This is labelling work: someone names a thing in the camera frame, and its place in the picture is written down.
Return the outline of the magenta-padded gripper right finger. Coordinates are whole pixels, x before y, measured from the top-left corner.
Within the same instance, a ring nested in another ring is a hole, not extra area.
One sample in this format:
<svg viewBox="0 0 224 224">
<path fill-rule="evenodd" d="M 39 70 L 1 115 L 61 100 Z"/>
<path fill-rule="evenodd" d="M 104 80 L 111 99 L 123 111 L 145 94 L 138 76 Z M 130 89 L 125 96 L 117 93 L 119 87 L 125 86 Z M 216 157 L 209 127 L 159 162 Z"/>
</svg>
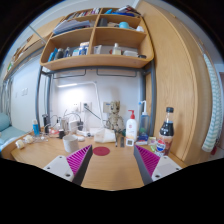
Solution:
<svg viewBox="0 0 224 224">
<path fill-rule="evenodd" d="M 168 156 L 158 157 L 138 145 L 134 146 L 134 156 L 145 185 L 181 170 Z"/>
</svg>

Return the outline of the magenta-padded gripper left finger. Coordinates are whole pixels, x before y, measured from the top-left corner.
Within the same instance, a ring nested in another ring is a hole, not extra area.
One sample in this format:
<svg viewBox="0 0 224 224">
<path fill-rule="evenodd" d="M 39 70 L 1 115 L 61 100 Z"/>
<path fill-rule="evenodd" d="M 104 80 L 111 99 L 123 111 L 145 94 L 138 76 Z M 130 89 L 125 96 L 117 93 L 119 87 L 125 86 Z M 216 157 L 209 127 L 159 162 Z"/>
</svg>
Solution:
<svg viewBox="0 0 224 224">
<path fill-rule="evenodd" d="M 67 157 L 57 156 L 44 167 L 44 170 L 76 185 L 81 185 L 92 154 L 92 146 L 88 145 Z"/>
</svg>

